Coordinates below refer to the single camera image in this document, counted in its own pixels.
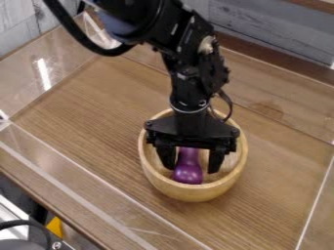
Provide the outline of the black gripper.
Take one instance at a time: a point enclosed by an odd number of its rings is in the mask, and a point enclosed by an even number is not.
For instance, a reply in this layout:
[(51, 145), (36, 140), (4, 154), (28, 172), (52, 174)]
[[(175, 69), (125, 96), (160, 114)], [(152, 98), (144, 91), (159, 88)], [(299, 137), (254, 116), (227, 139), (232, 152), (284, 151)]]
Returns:
[(226, 151), (235, 152), (238, 148), (240, 130), (223, 123), (207, 110), (186, 114), (165, 109), (145, 121), (144, 130), (145, 142), (156, 146), (159, 159), (168, 170), (175, 169), (175, 146), (211, 149), (208, 174), (219, 171)]

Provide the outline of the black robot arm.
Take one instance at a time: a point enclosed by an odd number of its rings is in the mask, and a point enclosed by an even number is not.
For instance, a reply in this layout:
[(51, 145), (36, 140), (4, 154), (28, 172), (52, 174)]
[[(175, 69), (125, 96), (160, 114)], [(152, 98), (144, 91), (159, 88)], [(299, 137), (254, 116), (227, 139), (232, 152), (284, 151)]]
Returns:
[(120, 42), (105, 49), (89, 40), (59, 0), (43, 0), (51, 13), (76, 41), (95, 54), (117, 57), (139, 44), (161, 55), (171, 77), (172, 113), (144, 124), (151, 144), (164, 167), (176, 164), (179, 147), (208, 151), (210, 174), (219, 171), (224, 156), (236, 151), (240, 130), (219, 116), (211, 99), (231, 99), (223, 91), (230, 68), (219, 53), (210, 22), (180, 0), (84, 0), (97, 11), (108, 35)]

